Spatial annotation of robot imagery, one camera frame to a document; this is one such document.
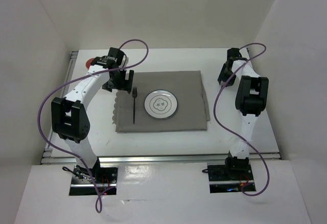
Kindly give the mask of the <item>dark metal fork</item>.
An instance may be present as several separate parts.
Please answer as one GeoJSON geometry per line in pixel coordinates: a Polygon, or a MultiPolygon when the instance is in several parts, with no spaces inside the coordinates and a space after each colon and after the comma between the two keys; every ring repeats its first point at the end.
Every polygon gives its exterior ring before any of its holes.
{"type": "Polygon", "coordinates": [[[137,87],[132,88],[132,97],[133,97],[133,124],[135,124],[135,107],[136,107],[136,98],[138,96],[137,87]]]}

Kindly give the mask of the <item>white patterned plate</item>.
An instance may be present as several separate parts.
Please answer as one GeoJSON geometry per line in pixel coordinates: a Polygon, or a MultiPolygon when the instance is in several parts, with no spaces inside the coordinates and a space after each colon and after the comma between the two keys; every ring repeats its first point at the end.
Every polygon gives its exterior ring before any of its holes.
{"type": "Polygon", "coordinates": [[[154,90],[144,100],[146,113],[154,119],[169,119],[178,109],[176,96],[166,90],[154,90]]]}

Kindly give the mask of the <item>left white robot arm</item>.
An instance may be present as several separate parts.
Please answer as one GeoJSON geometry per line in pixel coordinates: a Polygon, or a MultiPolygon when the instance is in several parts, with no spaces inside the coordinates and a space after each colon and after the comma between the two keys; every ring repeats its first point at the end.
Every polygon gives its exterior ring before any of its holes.
{"type": "Polygon", "coordinates": [[[90,64],[87,78],[64,97],[55,97],[51,102],[52,128],[63,139],[77,160],[83,177],[90,183],[101,178],[100,161],[88,140],[90,122],[87,107],[96,93],[105,88],[108,91],[132,90],[134,71],[126,77],[128,58],[119,48],[110,48],[107,56],[95,57],[90,64]]]}

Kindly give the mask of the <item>red plastic cup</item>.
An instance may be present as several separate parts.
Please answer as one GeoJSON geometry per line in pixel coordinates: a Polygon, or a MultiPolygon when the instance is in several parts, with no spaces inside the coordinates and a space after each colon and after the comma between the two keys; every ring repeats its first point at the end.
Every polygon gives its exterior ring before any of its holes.
{"type": "Polygon", "coordinates": [[[89,69],[90,68],[90,66],[91,66],[91,63],[92,63],[92,61],[94,60],[94,58],[90,58],[89,60],[87,60],[87,62],[85,63],[85,66],[86,66],[86,68],[87,69],[89,69]]]}

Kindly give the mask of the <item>grey cloth placemat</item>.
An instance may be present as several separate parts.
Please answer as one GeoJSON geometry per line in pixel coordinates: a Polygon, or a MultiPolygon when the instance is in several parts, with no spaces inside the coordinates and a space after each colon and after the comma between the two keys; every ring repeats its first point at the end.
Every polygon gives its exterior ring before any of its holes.
{"type": "Polygon", "coordinates": [[[210,120],[201,72],[164,71],[135,73],[133,86],[138,96],[133,124],[133,98],[126,91],[116,93],[113,123],[117,133],[203,131],[210,120]],[[178,109],[169,119],[154,119],[144,108],[145,97],[154,90],[166,90],[178,100],[178,109]]]}

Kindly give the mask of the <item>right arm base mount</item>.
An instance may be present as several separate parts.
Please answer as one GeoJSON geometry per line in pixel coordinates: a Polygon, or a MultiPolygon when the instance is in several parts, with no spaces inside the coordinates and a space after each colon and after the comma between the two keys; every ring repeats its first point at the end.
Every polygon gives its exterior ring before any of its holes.
{"type": "Polygon", "coordinates": [[[210,193],[241,192],[242,187],[245,192],[256,191],[250,165],[245,171],[227,171],[225,165],[208,164],[201,172],[207,174],[210,193]]]}

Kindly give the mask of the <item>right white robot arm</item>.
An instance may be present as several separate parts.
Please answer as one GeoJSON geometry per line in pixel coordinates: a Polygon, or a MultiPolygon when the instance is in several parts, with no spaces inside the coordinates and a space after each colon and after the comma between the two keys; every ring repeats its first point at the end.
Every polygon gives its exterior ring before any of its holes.
{"type": "Polygon", "coordinates": [[[241,119],[241,136],[237,136],[225,159],[223,173],[228,179],[235,179],[249,169],[250,146],[254,125],[265,110],[269,80],[258,75],[238,48],[227,50],[218,82],[221,86],[232,86],[239,79],[235,107],[241,119]]]}

